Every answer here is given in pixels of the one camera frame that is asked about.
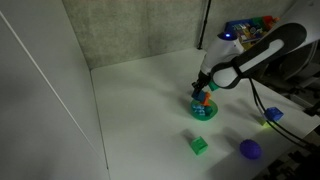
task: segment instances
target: wire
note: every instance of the wire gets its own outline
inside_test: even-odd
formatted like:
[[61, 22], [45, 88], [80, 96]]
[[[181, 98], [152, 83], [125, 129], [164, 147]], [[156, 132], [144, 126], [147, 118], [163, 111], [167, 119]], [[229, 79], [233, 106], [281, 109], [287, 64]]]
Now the wire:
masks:
[[[266, 112], [266, 109], [265, 109], [265, 107], [263, 106], [263, 104], [262, 104], [262, 102], [261, 102], [261, 99], [260, 99], [259, 94], [258, 94], [258, 92], [257, 92], [257, 90], [256, 90], [256, 88], [255, 88], [255, 86], [254, 86], [254, 84], [253, 84], [252, 79], [249, 78], [249, 81], [250, 81], [251, 88], [252, 88], [252, 92], [253, 92], [254, 102], [255, 102], [255, 104], [256, 104], [259, 112], [262, 114], [262, 117], [265, 117], [265, 116], [264, 116], [264, 113]], [[301, 148], [303, 148], [303, 149], [306, 149], [307, 151], [311, 151], [311, 150], [310, 150], [309, 148], [307, 148], [306, 146], [303, 146], [303, 145], [299, 144], [298, 142], [295, 142], [294, 140], [292, 140], [292, 139], [289, 138], [288, 136], [286, 136], [284, 133], [282, 133], [280, 130], [278, 130], [276, 127], [274, 127], [274, 126], [272, 125], [272, 123], [270, 123], [270, 121], [273, 122], [273, 123], [274, 123], [276, 126], [278, 126], [280, 129], [282, 129], [283, 131], [285, 131], [286, 133], [288, 133], [288, 134], [291, 135], [292, 137], [294, 137], [294, 138], [300, 140], [301, 142], [305, 143], [306, 145], [312, 146], [313, 144], [311, 144], [311, 143], [309, 143], [309, 142], [307, 142], [307, 141], [299, 138], [298, 136], [294, 135], [293, 133], [291, 133], [290, 131], [288, 131], [287, 129], [285, 129], [285, 128], [282, 127], [281, 125], [279, 125], [277, 122], [275, 122], [275, 121], [273, 121], [273, 120], [270, 120], [268, 117], [265, 117], [265, 118], [267, 118], [266, 122], [270, 125], [270, 127], [272, 127], [272, 129], [274, 129], [275, 131], [277, 131], [277, 132], [278, 132], [280, 135], [282, 135], [284, 138], [286, 138], [287, 140], [289, 140], [289, 141], [292, 142], [293, 144], [295, 144], [295, 145], [297, 145], [297, 146], [299, 146], [299, 147], [301, 147]]]

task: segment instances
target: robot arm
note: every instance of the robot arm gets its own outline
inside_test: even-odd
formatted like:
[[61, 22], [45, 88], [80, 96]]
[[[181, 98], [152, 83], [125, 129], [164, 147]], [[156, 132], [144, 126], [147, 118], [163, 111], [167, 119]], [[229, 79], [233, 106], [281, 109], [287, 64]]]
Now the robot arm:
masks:
[[265, 64], [320, 39], [318, 17], [319, 1], [298, 0], [263, 39], [245, 52], [236, 37], [219, 34], [202, 62], [198, 81], [193, 83], [195, 91], [210, 80], [221, 88], [234, 88], [241, 78]]

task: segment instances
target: purple ball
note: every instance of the purple ball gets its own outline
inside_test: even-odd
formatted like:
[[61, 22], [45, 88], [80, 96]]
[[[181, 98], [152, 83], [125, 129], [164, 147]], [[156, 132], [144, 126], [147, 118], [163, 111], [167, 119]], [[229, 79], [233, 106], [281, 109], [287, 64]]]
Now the purple ball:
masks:
[[246, 139], [240, 144], [240, 152], [248, 159], [258, 159], [261, 156], [262, 150], [258, 143], [251, 139]]

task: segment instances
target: gray wall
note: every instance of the gray wall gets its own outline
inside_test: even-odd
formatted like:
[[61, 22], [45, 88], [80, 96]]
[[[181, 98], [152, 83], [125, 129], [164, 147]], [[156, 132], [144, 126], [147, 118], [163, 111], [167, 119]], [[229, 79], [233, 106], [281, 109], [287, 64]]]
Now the gray wall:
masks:
[[2, 17], [0, 59], [0, 179], [108, 180], [104, 159]]
[[[280, 16], [295, 0], [213, 0], [204, 47], [226, 21]], [[63, 0], [90, 68], [196, 47], [206, 0]]]
[[62, 1], [1, 0], [0, 10], [105, 159], [90, 72]]

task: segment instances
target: white tabletop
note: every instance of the white tabletop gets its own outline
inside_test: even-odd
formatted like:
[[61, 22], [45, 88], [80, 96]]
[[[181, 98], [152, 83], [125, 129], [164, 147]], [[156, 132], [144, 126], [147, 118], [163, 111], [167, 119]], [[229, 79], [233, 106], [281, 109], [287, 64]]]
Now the white tabletop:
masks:
[[[292, 146], [255, 120], [259, 112], [247, 80], [212, 92], [219, 111], [210, 121], [191, 116], [191, 83], [204, 55], [187, 49], [93, 70], [111, 180], [251, 179]], [[296, 135], [319, 125], [318, 117], [255, 84], [265, 106], [284, 112], [280, 123]], [[198, 136], [209, 145], [200, 156], [188, 143]], [[248, 138], [261, 145], [260, 159], [239, 153], [239, 143]]]

